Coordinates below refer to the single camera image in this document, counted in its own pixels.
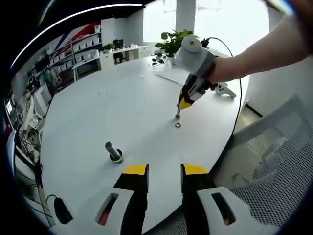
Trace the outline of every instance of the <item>white box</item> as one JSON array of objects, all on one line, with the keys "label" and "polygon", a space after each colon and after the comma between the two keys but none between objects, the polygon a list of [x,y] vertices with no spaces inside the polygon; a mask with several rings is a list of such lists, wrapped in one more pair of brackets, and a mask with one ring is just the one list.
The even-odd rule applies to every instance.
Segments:
[{"label": "white box", "polygon": [[66,64],[62,64],[60,67],[61,67],[61,71],[64,71],[64,70],[67,69],[67,65]]},{"label": "white box", "polygon": [[87,41],[87,42],[86,42],[86,46],[87,46],[87,47],[91,47],[91,46],[92,46],[92,40]]},{"label": "white box", "polygon": [[80,50],[85,49],[86,48],[86,43],[81,43],[79,45],[79,47],[80,47]]},{"label": "white box", "polygon": [[93,44],[96,45],[100,42],[100,38],[94,38],[93,39]]},{"label": "white box", "polygon": [[73,51],[74,52],[78,52],[79,51],[79,46],[78,45],[74,45],[73,46]]},{"label": "white box", "polygon": [[58,56],[58,55],[53,58],[53,62],[54,62],[54,63],[57,63],[59,60],[60,60],[60,59],[59,59],[59,56]]},{"label": "white box", "polygon": [[100,30],[101,30],[101,25],[96,25],[96,26],[94,27],[94,32],[95,32],[95,33],[100,33]]},{"label": "white box", "polygon": [[64,52],[62,52],[61,54],[59,54],[59,58],[60,58],[60,60],[64,59],[64,57],[65,57]]},{"label": "white box", "polygon": [[52,46],[48,46],[46,49],[47,55],[51,55],[52,54]]},{"label": "white box", "polygon": [[84,58],[84,60],[90,60],[91,59],[91,55],[90,54],[84,54],[83,58]]},{"label": "white box", "polygon": [[71,67],[73,65],[73,63],[72,63],[72,61],[70,60],[70,61],[67,61],[67,67],[69,68],[69,67]]},{"label": "white box", "polygon": [[75,56],[76,62],[79,63],[82,61],[82,56]]},{"label": "white box", "polygon": [[99,57],[100,57],[99,50],[96,50],[94,52],[93,58],[99,58]]}]

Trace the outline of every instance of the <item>floor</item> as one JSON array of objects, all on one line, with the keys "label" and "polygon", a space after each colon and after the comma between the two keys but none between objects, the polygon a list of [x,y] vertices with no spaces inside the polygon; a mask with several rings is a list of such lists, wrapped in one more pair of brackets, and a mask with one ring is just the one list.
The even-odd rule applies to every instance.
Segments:
[{"label": "floor", "polygon": [[235,127],[235,132],[240,131],[241,129],[249,126],[250,124],[257,121],[258,119],[260,119],[258,115],[256,115],[246,106],[244,106],[238,117],[236,127]]}]

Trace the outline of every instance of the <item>white cabinet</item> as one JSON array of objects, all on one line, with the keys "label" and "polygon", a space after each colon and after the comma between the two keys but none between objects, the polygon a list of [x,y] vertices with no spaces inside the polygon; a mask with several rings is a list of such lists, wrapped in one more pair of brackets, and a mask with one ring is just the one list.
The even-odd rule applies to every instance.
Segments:
[{"label": "white cabinet", "polygon": [[138,58],[144,58],[144,57],[148,57],[150,56],[150,49],[149,47],[145,47],[145,48],[139,48],[138,49]]},{"label": "white cabinet", "polygon": [[114,58],[112,53],[100,53],[100,64],[102,70],[111,69],[114,67]]}]

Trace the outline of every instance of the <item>table surface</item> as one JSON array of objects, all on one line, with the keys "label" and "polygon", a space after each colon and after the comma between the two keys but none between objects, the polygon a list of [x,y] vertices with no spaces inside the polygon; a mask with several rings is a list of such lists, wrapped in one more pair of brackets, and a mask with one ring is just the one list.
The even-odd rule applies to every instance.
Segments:
[{"label": "table surface", "polygon": [[[151,63],[147,57],[98,71],[52,100],[41,147],[43,186],[46,196],[63,199],[74,218],[81,204],[113,187],[126,167],[149,164],[148,231],[181,205],[180,164],[209,171],[228,142],[240,106],[239,81],[228,83],[237,98],[207,91],[181,111],[177,129],[176,104],[188,73]],[[242,79],[242,104],[247,86],[248,77]],[[123,151],[122,163],[109,159],[108,141]],[[52,199],[48,205],[55,216]]]}]

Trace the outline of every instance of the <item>equipment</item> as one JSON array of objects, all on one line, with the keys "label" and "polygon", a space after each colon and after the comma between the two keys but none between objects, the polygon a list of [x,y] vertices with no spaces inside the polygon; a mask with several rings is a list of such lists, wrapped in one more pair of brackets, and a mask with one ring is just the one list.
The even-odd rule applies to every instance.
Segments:
[{"label": "equipment", "polygon": [[[201,98],[207,89],[214,88],[205,78],[210,76],[214,68],[215,55],[202,47],[201,42],[194,36],[187,36],[182,40],[181,48],[174,56],[175,63],[189,72],[185,85],[179,94],[178,107],[186,109]],[[236,94],[227,84],[218,84],[216,93],[228,94],[235,98]]]},{"label": "equipment", "polygon": [[119,149],[115,149],[111,142],[107,142],[105,145],[106,150],[110,154],[110,159],[115,163],[120,163],[123,161],[123,153]]}]

